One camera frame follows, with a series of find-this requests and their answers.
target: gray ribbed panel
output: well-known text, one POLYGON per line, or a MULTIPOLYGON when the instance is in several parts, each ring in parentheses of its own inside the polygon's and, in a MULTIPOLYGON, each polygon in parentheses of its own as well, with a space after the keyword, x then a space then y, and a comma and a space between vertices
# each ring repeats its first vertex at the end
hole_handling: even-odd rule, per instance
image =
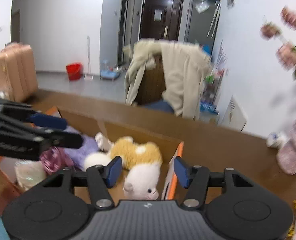
POLYGON ((198 212, 178 208, 175 201, 122 201, 114 210, 98 212, 72 240, 224 240, 198 212))

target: blue gripper pad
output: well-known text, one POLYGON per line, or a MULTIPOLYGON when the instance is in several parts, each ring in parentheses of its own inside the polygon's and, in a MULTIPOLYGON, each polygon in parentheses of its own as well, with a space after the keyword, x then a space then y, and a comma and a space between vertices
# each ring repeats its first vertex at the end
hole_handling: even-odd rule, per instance
POLYGON ((118 158, 115 164, 111 166, 109 169, 108 177, 106 179, 107 188, 112 188, 115 185, 117 179, 121 174, 121 171, 122 171, 122 160, 121 158, 118 158))
POLYGON ((28 121, 40 127, 49 127, 59 130, 65 130, 67 128, 66 119, 47 114, 33 114, 29 117, 28 121))
POLYGON ((178 178, 179 184, 183 188, 189 188, 190 180, 189 180, 189 171, 187 167, 185 167, 181 161, 181 159, 176 157, 174 160, 174 171, 178 178))

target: red bucket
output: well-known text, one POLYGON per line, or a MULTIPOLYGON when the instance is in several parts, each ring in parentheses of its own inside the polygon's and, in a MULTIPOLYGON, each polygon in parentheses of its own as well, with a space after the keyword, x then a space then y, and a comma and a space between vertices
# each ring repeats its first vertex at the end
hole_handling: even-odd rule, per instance
POLYGON ((83 65, 81 63, 73 63, 70 65, 67 65, 66 68, 67 68, 68 78, 70 81, 78 80, 81 78, 82 68, 83 68, 83 65))

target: suitcase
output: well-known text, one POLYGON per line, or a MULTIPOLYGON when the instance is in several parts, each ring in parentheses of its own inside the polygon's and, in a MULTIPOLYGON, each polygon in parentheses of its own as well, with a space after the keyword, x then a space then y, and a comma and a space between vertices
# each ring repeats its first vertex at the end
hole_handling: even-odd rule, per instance
POLYGON ((22 102, 38 89, 33 52, 29 45, 11 45, 0 52, 0 91, 22 102))

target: blue seat cushion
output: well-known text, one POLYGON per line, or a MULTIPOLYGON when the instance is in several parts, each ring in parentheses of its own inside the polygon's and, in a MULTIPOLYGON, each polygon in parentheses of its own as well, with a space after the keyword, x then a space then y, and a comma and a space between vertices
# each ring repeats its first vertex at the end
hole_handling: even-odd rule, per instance
POLYGON ((143 107, 149 108, 149 109, 154 109, 154 110, 159 110, 159 111, 163 111, 163 112, 167 112, 167 113, 172 113, 172 114, 175 113, 175 111, 172 109, 171 105, 162 99, 160 99, 159 101, 144 105, 143 107))

